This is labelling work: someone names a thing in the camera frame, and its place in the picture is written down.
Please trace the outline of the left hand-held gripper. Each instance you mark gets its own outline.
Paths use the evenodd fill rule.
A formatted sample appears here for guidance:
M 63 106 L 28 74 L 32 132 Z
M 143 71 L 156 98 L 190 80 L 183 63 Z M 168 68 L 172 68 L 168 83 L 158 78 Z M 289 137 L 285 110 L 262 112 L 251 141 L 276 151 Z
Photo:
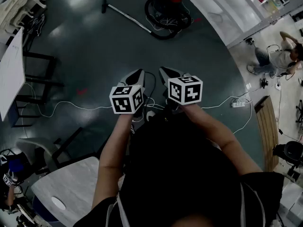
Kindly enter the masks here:
M 115 114 L 135 114 L 143 105 L 145 72 L 137 69 L 120 79 L 112 87 L 109 99 Z

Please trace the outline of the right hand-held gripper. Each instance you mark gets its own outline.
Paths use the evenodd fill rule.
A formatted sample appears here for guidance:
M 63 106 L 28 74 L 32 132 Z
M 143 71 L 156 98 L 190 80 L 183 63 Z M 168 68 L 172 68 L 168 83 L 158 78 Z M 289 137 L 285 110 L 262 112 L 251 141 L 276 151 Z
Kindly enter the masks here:
M 168 99 L 180 105 L 201 102 L 203 82 L 197 76 L 169 67 L 160 67 L 159 74 Z

